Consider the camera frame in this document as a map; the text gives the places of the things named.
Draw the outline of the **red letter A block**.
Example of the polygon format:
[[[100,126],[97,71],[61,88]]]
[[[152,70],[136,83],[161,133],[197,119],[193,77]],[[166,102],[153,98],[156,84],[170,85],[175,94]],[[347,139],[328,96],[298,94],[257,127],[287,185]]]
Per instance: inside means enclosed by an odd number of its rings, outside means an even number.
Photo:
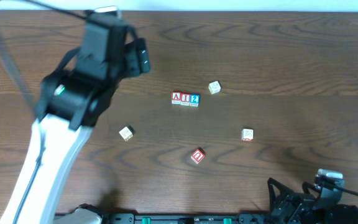
[[[171,101],[172,101],[173,105],[180,105],[181,104],[181,92],[173,91]]]

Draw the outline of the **red letter I block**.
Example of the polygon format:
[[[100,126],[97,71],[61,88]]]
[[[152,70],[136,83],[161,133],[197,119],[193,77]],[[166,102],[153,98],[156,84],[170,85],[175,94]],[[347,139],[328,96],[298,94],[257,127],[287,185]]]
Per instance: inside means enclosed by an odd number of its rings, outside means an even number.
[[[180,104],[182,106],[189,106],[190,98],[191,98],[191,95],[189,93],[181,93]]]

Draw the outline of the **blue number 2 block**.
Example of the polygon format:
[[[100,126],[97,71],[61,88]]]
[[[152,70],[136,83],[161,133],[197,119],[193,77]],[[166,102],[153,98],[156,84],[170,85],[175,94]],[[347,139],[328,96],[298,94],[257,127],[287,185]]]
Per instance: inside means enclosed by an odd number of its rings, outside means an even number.
[[[190,106],[198,107],[200,103],[200,96],[199,95],[190,95]]]

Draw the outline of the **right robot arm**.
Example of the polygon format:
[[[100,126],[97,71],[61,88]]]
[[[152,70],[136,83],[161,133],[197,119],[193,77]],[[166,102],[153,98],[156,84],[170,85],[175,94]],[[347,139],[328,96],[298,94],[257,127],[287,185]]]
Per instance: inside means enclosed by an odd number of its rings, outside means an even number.
[[[358,207],[340,204],[343,180],[315,178],[304,182],[302,193],[294,192],[277,180],[267,181],[271,223],[358,224]]]

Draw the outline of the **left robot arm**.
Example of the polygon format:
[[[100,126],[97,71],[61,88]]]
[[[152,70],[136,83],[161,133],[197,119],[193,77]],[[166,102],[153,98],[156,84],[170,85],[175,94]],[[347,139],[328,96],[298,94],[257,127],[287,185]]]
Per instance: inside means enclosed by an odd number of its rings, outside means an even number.
[[[71,167],[119,82],[150,70],[145,40],[115,7],[86,18],[82,45],[41,83],[29,149],[1,223],[52,223]]]

